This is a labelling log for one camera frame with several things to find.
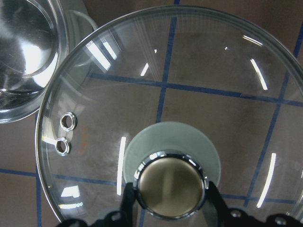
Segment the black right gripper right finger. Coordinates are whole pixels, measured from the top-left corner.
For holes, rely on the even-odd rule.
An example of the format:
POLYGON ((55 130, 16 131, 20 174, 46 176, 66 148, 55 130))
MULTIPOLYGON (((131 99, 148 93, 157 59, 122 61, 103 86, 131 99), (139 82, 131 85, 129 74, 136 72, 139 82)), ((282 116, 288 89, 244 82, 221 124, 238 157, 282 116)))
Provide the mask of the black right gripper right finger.
POLYGON ((221 197, 216 185, 209 181, 206 189, 203 215, 208 227, 224 227, 227 205, 221 197))

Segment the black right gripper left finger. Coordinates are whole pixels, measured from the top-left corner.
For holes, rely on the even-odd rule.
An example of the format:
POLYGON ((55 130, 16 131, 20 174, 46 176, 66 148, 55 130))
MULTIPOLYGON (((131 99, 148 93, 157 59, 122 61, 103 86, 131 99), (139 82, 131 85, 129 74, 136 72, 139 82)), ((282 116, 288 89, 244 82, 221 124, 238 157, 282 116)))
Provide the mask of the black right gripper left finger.
POLYGON ((120 205, 120 220, 121 227, 135 227, 137 224, 138 208, 137 208, 136 190, 133 183, 127 183, 123 191, 122 203, 120 205))

